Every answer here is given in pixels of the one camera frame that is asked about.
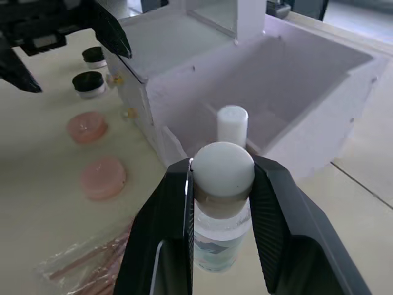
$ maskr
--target bottle label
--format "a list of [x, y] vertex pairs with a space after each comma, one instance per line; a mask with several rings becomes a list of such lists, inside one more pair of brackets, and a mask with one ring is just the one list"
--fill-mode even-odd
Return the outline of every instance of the bottle label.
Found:
[[236, 261], [244, 234], [227, 241], [206, 238], [194, 232], [194, 263], [209, 272], [224, 272]]

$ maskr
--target wooden stick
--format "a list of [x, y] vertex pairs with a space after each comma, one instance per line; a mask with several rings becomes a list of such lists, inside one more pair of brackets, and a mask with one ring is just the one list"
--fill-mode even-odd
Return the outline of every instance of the wooden stick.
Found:
[[85, 256], [82, 256], [81, 258], [78, 258], [74, 262], [68, 264], [67, 266], [63, 267], [60, 270], [57, 270], [56, 272], [52, 273], [49, 276], [49, 280], [56, 280], [59, 277], [62, 277], [64, 274], [69, 272], [70, 270], [84, 264], [85, 262], [89, 261], [91, 258], [99, 255], [100, 253], [106, 251], [107, 249], [111, 249], [115, 247], [113, 244], [116, 243], [116, 246], [119, 243], [123, 243], [126, 239], [128, 239], [128, 231], [127, 233], [121, 235], [119, 238], [114, 238], [113, 240], [107, 242], [105, 245], [97, 247], [93, 251], [87, 253]]
[[105, 273], [109, 273], [110, 268], [115, 262], [118, 261], [119, 256], [121, 256], [125, 251], [123, 245], [119, 245], [115, 251], [111, 251], [111, 254], [108, 255], [106, 261], [104, 262], [101, 270], [93, 272], [81, 285], [87, 286], [86, 288], [81, 289], [80, 291], [76, 292], [75, 295], [83, 295], [87, 293], [92, 286], [94, 285], [94, 281], [97, 280], [100, 276], [103, 276]]

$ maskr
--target white bottle cap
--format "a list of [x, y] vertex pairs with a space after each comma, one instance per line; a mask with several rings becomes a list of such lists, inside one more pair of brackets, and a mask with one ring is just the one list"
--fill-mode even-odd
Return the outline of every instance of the white bottle cap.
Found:
[[254, 160], [240, 146], [218, 142], [201, 148], [192, 162], [195, 199], [200, 210], [216, 219], [236, 216], [254, 182]]
[[226, 106], [217, 113], [217, 141], [246, 147], [248, 113], [239, 106]]

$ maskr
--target glass panel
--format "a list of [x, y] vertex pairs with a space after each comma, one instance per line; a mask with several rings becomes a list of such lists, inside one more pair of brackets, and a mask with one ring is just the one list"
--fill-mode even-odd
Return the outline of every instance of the glass panel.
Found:
[[235, 32], [237, 0], [189, 0], [192, 11], [220, 27]]

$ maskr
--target clear plastic bottle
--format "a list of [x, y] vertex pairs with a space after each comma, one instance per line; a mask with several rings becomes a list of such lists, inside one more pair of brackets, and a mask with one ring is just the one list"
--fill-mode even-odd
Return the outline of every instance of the clear plastic bottle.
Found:
[[195, 204], [194, 263], [209, 272], [224, 272], [236, 261], [245, 234], [251, 228], [250, 204], [235, 217], [214, 219]]
[[252, 225], [248, 195], [254, 161], [241, 146], [217, 142], [198, 151], [192, 168], [194, 263], [210, 272], [224, 272], [235, 263]]

